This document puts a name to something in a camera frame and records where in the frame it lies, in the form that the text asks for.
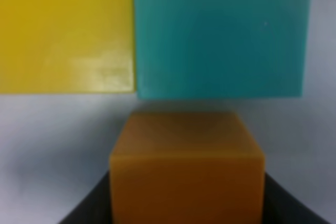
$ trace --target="block top face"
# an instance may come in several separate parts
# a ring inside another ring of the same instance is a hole
[[[133,0],[0,0],[0,93],[134,91]]]
[[[298,97],[310,0],[135,0],[138,95]]]
[[[234,113],[135,113],[112,157],[261,157],[263,153]]]

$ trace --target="yellow block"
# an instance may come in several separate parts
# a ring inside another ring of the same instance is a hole
[[[265,158],[233,113],[134,114],[110,168],[118,224],[261,224]]]
[[[0,93],[134,91],[133,0],[0,0]]]

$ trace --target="orange block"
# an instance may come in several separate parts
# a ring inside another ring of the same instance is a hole
[[[137,113],[110,157],[117,224],[260,224],[265,158],[233,113]]]

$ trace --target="white surface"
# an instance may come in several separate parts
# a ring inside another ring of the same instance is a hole
[[[336,223],[336,0],[312,0],[302,99],[139,102],[135,95],[0,96],[0,223],[55,224],[106,172],[133,110],[237,111],[267,171]]]

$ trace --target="cube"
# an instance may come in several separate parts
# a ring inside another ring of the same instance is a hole
[[[0,93],[135,89],[133,0],[0,0]]]
[[[139,98],[302,95],[310,0],[135,0]]]
[[[110,169],[117,224],[261,224],[265,158],[234,113],[135,113]]]

